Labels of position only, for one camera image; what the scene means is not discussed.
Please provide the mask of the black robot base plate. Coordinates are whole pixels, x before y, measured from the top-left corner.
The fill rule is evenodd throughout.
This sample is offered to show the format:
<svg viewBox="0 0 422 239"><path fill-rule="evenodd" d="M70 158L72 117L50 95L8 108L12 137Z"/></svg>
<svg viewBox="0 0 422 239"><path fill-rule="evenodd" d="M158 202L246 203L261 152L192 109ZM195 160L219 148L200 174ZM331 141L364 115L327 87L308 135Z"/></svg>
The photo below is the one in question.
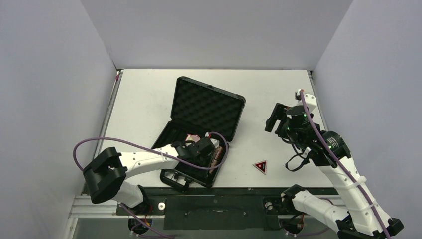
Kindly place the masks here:
<svg viewBox="0 0 422 239"><path fill-rule="evenodd" d="M284 188L145 189L148 202L134 212L141 219L163 219L166 230L277 230L279 220L299 220L282 204Z"/></svg>

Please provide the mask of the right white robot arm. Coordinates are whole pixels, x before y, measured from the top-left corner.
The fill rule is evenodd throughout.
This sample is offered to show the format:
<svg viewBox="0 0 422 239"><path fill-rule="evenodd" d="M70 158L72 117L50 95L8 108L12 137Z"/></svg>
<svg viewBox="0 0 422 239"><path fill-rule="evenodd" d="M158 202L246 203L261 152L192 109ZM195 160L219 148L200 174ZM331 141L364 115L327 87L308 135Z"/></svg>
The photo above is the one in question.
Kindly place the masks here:
<svg viewBox="0 0 422 239"><path fill-rule="evenodd" d="M274 106L265 130L291 145L302 165L312 162L332 183L344 202L340 208L293 185L281 193L281 207L293 215L306 214L324 223L340 239L390 239L404 229L389 216L366 186L342 137L313 122L314 103Z"/></svg>

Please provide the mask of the red playing card box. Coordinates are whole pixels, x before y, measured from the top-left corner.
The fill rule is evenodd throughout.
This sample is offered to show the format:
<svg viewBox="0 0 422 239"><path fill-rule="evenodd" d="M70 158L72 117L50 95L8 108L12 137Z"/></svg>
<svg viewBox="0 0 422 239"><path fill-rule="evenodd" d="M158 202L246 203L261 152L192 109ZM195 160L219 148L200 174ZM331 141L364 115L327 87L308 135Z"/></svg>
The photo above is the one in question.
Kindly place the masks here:
<svg viewBox="0 0 422 239"><path fill-rule="evenodd" d="M196 134L188 134L185 141L198 142L200 139L201 139L201 137L196 135Z"/></svg>

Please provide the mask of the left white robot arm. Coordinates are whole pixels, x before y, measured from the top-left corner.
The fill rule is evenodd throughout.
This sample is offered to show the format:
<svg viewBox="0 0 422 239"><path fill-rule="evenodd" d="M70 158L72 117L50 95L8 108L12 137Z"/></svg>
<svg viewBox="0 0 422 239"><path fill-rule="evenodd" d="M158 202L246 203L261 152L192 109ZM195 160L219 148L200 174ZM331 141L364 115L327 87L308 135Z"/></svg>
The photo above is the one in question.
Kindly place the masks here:
<svg viewBox="0 0 422 239"><path fill-rule="evenodd" d="M136 214L143 214L148 209L146 192L140 185L127 182L128 178L151 171L172 170L182 161L199 166L212 157L218 143L217 139L203 137L198 141L176 141L138 152L106 148L83 169L91 202L100 204L114 200L124 203Z"/></svg>

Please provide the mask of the poker chip roll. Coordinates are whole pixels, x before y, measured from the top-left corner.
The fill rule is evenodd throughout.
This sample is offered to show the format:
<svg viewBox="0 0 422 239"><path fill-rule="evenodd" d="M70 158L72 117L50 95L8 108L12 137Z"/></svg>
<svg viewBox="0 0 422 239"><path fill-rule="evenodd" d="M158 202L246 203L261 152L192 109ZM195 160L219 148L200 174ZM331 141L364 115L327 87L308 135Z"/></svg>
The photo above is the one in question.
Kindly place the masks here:
<svg viewBox="0 0 422 239"><path fill-rule="evenodd" d="M216 148L212 157L211 167L214 167L219 164L219 162L221 161L223 152L224 152L223 147L219 146L218 148Z"/></svg>

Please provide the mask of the black foam-lined carrying case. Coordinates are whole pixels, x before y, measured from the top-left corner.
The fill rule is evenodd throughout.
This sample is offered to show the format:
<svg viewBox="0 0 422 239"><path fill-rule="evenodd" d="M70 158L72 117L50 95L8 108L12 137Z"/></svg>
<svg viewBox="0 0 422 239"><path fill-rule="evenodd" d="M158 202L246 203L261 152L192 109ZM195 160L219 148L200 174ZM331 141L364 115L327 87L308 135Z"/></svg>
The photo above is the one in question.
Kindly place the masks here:
<svg viewBox="0 0 422 239"><path fill-rule="evenodd" d="M153 148L185 141L188 134L205 137L209 133L224 148L221 161L211 167L212 157L197 168L179 163L175 169L162 170L160 180L179 192L186 192L193 182L211 188L227 156L229 142L235 136L245 97L181 76L176 79L170 117Z"/></svg>

